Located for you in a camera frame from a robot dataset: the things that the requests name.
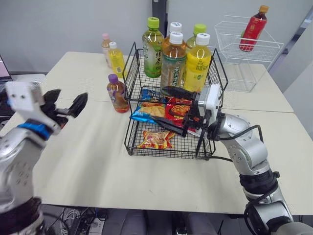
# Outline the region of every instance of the blue snack bag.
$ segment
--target blue snack bag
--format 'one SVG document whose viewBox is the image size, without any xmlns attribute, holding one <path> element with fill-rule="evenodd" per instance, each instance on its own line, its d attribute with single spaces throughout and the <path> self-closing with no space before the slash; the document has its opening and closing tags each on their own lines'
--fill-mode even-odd
<svg viewBox="0 0 313 235">
<path fill-rule="evenodd" d="M 163 118 L 165 115 L 164 103 L 153 103 L 151 101 L 165 102 L 165 97 L 159 92 L 155 92 L 148 89 L 143 89 L 142 99 L 146 100 L 141 102 L 135 112 L 131 115 L 131 119 L 137 121 L 144 121 L 149 123 L 155 123 L 151 116 Z"/>
</svg>

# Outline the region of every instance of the power strip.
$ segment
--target power strip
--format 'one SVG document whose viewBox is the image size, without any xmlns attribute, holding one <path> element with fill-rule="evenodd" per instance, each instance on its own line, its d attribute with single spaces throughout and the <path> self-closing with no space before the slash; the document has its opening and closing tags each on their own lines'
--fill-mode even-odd
<svg viewBox="0 0 313 235">
<path fill-rule="evenodd" d="M 98 218 L 95 218 L 90 226 L 88 234 L 89 235 L 102 234 L 103 226 L 104 226 L 104 221 L 101 221 Z"/>
</svg>

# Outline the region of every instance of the white wire rack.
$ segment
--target white wire rack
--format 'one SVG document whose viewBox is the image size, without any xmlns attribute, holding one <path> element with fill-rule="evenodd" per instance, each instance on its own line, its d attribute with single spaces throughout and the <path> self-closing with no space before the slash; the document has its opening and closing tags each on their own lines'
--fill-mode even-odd
<svg viewBox="0 0 313 235">
<path fill-rule="evenodd" d="M 268 70 L 284 46 L 264 29 L 258 40 L 249 39 L 256 41 L 252 51 L 240 50 L 241 35 L 249 20 L 250 17 L 224 16 L 224 20 L 215 25 L 216 47 L 229 80 L 227 90 L 250 92 L 264 74 L 254 73 L 251 67 L 263 64 Z"/>
</svg>

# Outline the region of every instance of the small juice bottle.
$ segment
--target small juice bottle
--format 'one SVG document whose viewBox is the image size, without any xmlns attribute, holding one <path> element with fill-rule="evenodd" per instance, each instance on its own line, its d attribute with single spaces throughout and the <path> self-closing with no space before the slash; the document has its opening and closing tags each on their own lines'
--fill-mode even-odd
<svg viewBox="0 0 313 235">
<path fill-rule="evenodd" d="M 161 87 L 182 86 L 186 70 L 186 52 L 182 38 L 182 33 L 171 32 L 170 44 L 163 50 Z"/>
<path fill-rule="evenodd" d="M 110 42 L 109 56 L 112 63 L 113 72 L 119 77 L 123 78 L 123 69 L 125 67 L 123 53 L 117 48 L 116 42 Z"/>
<path fill-rule="evenodd" d="M 117 75 L 114 73 L 109 75 L 107 91 L 117 112 L 125 113 L 129 110 L 129 104 L 125 100 L 125 85 L 118 80 Z"/>
<path fill-rule="evenodd" d="M 107 62 L 108 67 L 110 69 L 112 69 L 112 64 L 111 64 L 110 57 L 109 57 L 109 51 L 110 51 L 109 43 L 111 42 L 110 38 L 109 38 L 109 34 L 108 33 L 103 33 L 102 34 L 102 38 L 103 38 L 102 51 L 103 51 L 104 56 L 106 58 L 106 62 Z"/>
<path fill-rule="evenodd" d="M 148 18 L 148 30 L 142 35 L 144 72 L 148 77 L 156 78 L 161 75 L 162 67 L 162 43 L 163 34 L 158 30 L 159 19 L 157 17 Z"/>
<path fill-rule="evenodd" d="M 188 53 L 192 48 L 196 46 L 196 37 L 198 33 L 205 33 L 206 32 L 206 25 L 197 23 L 194 26 L 194 35 L 189 38 L 186 42 L 186 53 Z"/>
<path fill-rule="evenodd" d="M 199 33 L 196 38 L 196 46 L 187 54 L 187 69 L 184 89 L 191 92 L 201 92 L 204 87 L 212 53 L 207 48 L 210 35 Z"/>
<path fill-rule="evenodd" d="M 171 22 L 170 24 L 170 34 L 171 32 L 179 32 L 182 33 L 182 24 L 179 22 Z M 162 52 L 164 51 L 164 49 L 166 47 L 168 47 L 170 45 L 170 35 L 168 35 L 165 39 L 164 42 L 162 44 Z M 182 40 L 182 47 L 185 49 L 186 48 L 186 43 L 184 40 Z"/>
</svg>

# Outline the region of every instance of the green bottle cap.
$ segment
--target green bottle cap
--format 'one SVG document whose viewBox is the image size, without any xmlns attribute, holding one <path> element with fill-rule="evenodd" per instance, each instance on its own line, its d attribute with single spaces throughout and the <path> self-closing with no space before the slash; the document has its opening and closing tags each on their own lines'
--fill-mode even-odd
<svg viewBox="0 0 313 235">
<path fill-rule="evenodd" d="M 157 17 L 148 18 L 148 28 L 159 28 L 160 20 Z"/>
<path fill-rule="evenodd" d="M 198 34 L 198 33 L 205 33 L 206 32 L 206 25 L 205 24 L 201 24 L 201 23 L 197 23 L 194 26 L 194 34 Z"/>
</svg>

